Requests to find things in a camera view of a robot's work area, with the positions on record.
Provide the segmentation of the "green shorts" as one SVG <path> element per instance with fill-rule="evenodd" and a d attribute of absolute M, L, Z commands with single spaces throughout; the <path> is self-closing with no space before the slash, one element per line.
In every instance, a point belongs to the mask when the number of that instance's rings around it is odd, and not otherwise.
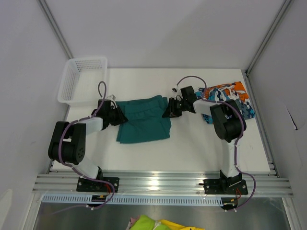
<path fill-rule="evenodd" d="M 163 118 L 168 100 L 161 95 L 147 99 L 117 101 L 127 122 L 119 126 L 116 141 L 135 144 L 170 138 L 171 121 Z"/>

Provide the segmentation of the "colourful patterned shorts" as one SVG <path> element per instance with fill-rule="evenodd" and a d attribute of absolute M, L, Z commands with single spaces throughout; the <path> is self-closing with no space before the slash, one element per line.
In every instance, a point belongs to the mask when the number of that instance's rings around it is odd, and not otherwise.
<path fill-rule="evenodd" d="M 256 116 L 249 95 L 240 81 L 212 86 L 206 90 L 197 88 L 195 94 L 197 98 L 201 98 L 204 94 L 205 99 L 212 101 L 234 100 L 245 120 Z"/>

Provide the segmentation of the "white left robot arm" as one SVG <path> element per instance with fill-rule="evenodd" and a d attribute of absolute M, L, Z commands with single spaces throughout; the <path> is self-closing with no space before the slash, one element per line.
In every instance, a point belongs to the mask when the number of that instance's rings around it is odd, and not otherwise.
<path fill-rule="evenodd" d="M 118 126 L 128 122 L 121 108 L 112 100 L 98 101 L 90 116 L 72 122 L 58 121 L 48 148 L 48 157 L 67 166 L 84 179 L 92 191 L 104 187 L 104 177 L 99 166 L 85 156 L 86 137 L 103 131 L 109 125 Z"/>

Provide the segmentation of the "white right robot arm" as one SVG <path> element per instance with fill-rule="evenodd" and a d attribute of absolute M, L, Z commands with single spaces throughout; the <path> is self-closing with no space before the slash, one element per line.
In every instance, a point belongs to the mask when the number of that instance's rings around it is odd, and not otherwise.
<path fill-rule="evenodd" d="M 234 100 L 214 101 L 197 98 L 192 86 L 180 89 L 181 95 L 168 99 L 163 118 L 180 117 L 184 111 L 209 114 L 216 135 L 222 142 L 223 161 L 220 178 L 215 180 L 219 189 L 230 193 L 243 182 L 238 169 L 238 142 L 246 130 L 246 122 Z"/>

